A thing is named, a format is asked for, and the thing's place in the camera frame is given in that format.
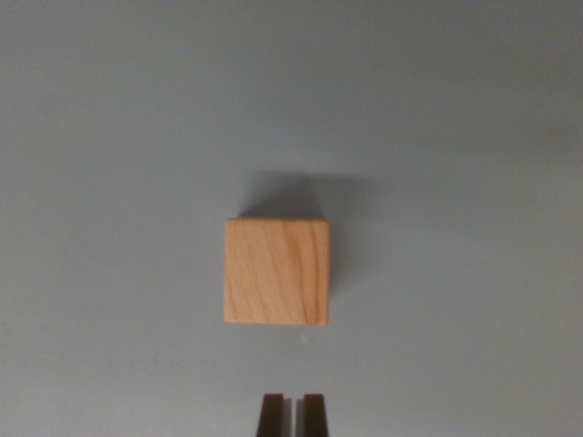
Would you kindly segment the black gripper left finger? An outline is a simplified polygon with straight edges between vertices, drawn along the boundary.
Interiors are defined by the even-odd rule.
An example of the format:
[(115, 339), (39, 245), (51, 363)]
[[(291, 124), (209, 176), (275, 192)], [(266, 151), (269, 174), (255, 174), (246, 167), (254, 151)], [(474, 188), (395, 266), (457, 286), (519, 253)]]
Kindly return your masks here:
[(282, 393), (263, 396), (256, 430), (257, 437), (290, 437), (292, 435), (291, 399)]

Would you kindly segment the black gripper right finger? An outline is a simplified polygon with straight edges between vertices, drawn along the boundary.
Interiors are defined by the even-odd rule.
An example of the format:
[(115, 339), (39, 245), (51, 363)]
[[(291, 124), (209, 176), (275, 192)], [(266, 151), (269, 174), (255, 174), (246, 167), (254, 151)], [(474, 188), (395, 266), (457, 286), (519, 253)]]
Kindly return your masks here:
[(305, 394), (296, 402), (295, 435), (329, 437), (325, 398), (320, 393)]

